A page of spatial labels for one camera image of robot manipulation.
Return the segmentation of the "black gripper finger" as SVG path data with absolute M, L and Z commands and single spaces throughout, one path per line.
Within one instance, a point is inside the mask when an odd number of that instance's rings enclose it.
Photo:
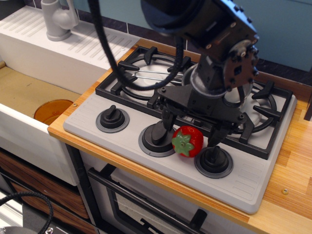
M 167 107 L 165 106 L 163 107 L 161 118 L 162 118 L 163 126 L 167 131 L 172 130 L 176 117 L 177 117 L 177 114 L 173 113 Z
M 232 125 L 228 122 L 214 124 L 208 135 L 208 147 L 215 147 L 223 141 L 232 131 Z

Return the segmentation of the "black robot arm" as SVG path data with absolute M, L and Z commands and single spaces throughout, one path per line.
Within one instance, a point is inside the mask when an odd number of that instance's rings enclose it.
M 184 39 L 201 52 L 188 84 L 158 90 L 167 107 L 162 114 L 165 127 L 171 128 L 182 113 L 215 120 L 208 145 L 216 146 L 247 121 L 239 106 L 224 97 L 237 89 L 244 99 L 243 88 L 251 88 L 258 74 L 258 37 L 251 20 L 230 0 L 143 0 L 141 8 L 153 30 L 176 36 L 178 58 Z

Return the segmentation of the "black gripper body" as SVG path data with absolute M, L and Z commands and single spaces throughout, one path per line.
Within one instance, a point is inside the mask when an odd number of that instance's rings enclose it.
M 237 127 L 247 121 L 238 104 L 224 98 L 233 88 L 251 84 L 251 57 L 228 57 L 224 64 L 202 57 L 191 74 L 190 84 L 158 89 L 163 106 L 173 113 Z

